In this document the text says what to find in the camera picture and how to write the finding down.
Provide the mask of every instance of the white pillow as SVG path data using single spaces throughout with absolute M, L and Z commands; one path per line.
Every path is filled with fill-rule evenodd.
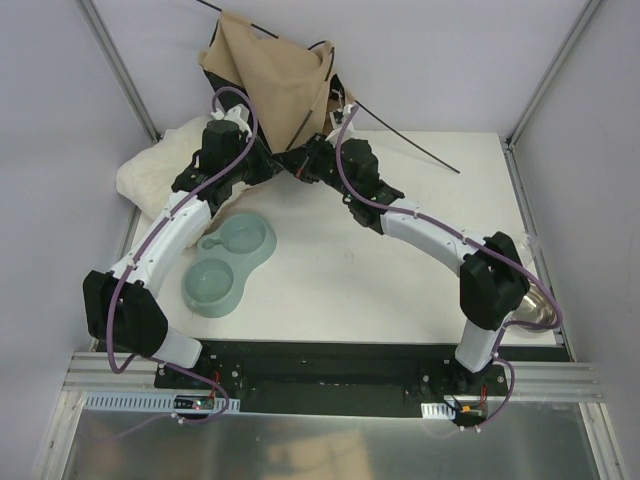
M 147 217 L 155 219 L 169 199 L 174 180 L 187 168 L 193 152 L 202 147 L 202 132 L 210 120 L 210 117 L 194 118 L 122 165 L 116 175 L 118 193 L 135 203 Z M 233 196 L 225 206 L 247 188 L 244 184 L 234 186 Z M 213 219 L 187 247 L 196 243 L 211 223 Z

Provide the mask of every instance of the reflective metal surface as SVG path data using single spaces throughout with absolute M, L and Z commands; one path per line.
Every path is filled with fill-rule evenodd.
M 514 312 L 513 318 L 539 325 L 551 325 L 556 320 L 556 314 L 540 289 L 532 284 L 529 293 L 525 295 L 522 303 Z M 527 327 L 521 328 L 533 333 L 544 332 L 544 330 L 534 330 Z
M 108 436 L 148 414 L 83 412 Z M 76 435 L 66 479 L 381 480 L 598 478 L 578 405 L 513 403 L 480 434 L 446 420 L 228 415 L 161 419 L 112 443 Z

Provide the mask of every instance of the brown cloth bag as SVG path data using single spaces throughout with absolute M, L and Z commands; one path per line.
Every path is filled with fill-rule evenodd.
M 247 91 L 275 154 L 331 131 L 328 112 L 340 106 L 329 99 L 334 52 L 330 42 L 309 51 L 282 38 L 258 38 L 249 21 L 223 11 L 213 43 L 198 61 L 204 70 Z M 352 101 L 348 92 L 345 96 Z

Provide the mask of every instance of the gray wall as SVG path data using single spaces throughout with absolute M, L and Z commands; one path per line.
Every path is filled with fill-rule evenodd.
M 71 0 L 0 2 L 0 478 L 31 478 L 71 353 L 81 283 L 113 261 L 118 166 L 148 145 Z
M 578 358 L 640 471 L 640 2 L 609 0 L 516 146 Z
M 344 82 L 405 130 L 507 134 L 585 0 L 212 0 L 301 45 L 330 39 Z M 195 0 L 95 0 L 160 131 L 208 113 Z M 384 129 L 365 112 L 358 128 Z

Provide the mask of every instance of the metal bowl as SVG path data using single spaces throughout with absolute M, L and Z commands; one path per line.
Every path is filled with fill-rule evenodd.
M 531 285 L 529 293 L 522 299 L 522 303 L 513 313 L 514 320 L 536 323 L 538 325 L 551 325 L 556 321 L 556 314 L 551 304 L 544 297 L 542 292 L 535 285 Z M 528 327 L 521 327 L 527 332 L 543 333 L 545 330 L 537 330 Z

